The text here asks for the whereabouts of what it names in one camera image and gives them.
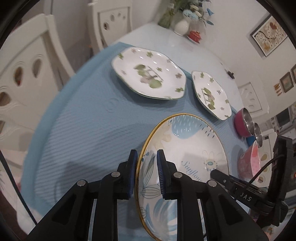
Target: blue floral plate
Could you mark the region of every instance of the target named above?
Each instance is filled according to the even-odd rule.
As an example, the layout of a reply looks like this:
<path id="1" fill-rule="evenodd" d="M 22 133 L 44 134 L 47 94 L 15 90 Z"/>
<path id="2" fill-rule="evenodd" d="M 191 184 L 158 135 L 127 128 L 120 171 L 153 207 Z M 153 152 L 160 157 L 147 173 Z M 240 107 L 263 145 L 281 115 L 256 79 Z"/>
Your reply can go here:
<path id="1" fill-rule="evenodd" d="M 156 240 L 177 240 L 177 201 L 160 193 L 156 152 L 163 149 L 167 161 L 193 180 L 206 182 L 210 172 L 229 174 L 223 146 L 213 129 L 191 114 L 175 114 L 161 121 L 147 138 L 139 156 L 135 198 L 145 230 Z"/>

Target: green vase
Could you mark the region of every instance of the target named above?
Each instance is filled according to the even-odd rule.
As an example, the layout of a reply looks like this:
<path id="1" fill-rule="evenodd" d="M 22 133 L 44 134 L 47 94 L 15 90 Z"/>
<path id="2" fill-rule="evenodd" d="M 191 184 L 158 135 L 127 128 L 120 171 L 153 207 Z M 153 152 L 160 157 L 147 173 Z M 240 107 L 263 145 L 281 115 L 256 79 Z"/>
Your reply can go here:
<path id="1" fill-rule="evenodd" d="M 164 28 L 169 28 L 174 15 L 174 9 L 167 9 L 162 18 L 159 20 L 158 25 Z"/>

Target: picture frame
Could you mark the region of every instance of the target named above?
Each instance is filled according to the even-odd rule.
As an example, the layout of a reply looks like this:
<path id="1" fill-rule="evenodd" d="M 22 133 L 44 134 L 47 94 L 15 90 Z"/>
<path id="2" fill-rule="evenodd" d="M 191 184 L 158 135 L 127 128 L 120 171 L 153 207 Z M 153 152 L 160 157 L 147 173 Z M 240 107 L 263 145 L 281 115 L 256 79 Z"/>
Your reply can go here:
<path id="1" fill-rule="evenodd" d="M 290 89 L 292 89 L 294 87 L 294 83 L 293 83 L 292 76 L 291 76 L 290 72 L 286 73 L 280 79 L 280 81 L 281 81 L 281 85 L 282 85 L 285 93 L 287 93 Z"/>
<path id="2" fill-rule="evenodd" d="M 252 38 L 259 45 L 267 57 L 270 55 L 288 36 L 274 19 L 269 15 L 252 33 Z"/>
<path id="3" fill-rule="evenodd" d="M 293 68 L 291 69 L 293 78 L 294 78 L 294 82 L 296 84 L 296 64 L 293 66 Z"/>

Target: blue tablecloth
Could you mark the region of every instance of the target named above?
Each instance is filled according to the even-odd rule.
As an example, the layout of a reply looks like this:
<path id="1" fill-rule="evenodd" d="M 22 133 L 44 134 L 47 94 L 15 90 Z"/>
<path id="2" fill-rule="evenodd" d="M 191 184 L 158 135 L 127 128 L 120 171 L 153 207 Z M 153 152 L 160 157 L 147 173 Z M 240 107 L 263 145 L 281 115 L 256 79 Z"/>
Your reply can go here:
<path id="1" fill-rule="evenodd" d="M 25 201 L 40 214 L 45 215 L 77 180 L 96 181 L 116 170 L 131 149 L 141 151 L 162 119 L 175 113 L 191 113 L 211 125 L 222 141 L 231 174 L 237 176 L 237 159 L 247 144 L 234 130 L 234 114 L 226 121 L 209 114 L 197 100 L 187 72 L 182 99 L 155 100 L 134 93 L 110 64 L 129 46 L 117 43 L 94 56 L 42 117 L 24 161 L 21 182 Z M 119 201 L 118 233 L 120 240 L 151 239 L 138 218 L 134 198 Z"/>

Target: plate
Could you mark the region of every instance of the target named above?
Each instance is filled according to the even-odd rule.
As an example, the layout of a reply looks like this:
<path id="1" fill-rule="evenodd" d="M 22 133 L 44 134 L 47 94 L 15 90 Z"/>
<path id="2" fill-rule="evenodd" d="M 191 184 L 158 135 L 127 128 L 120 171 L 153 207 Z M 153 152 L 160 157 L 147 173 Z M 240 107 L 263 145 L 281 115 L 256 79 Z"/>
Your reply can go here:
<path id="1" fill-rule="evenodd" d="M 162 53 L 130 47 L 112 60 L 112 67 L 134 92 L 154 99 L 180 99 L 186 76 Z"/>
<path id="2" fill-rule="evenodd" d="M 206 72 L 193 71 L 191 75 L 196 96 L 202 105 L 218 119 L 228 119 L 232 111 L 222 87 Z"/>
<path id="3" fill-rule="evenodd" d="M 213 129 L 191 114 L 175 114 L 161 121 L 147 138 L 139 156 L 135 198 L 145 230 L 156 240 L 177 240 L 177 200 L 164 200 L 159 186 L 156 152 L 193 180 L 207 182 L 210 171 L 229 174 L 223 146 Z"/>

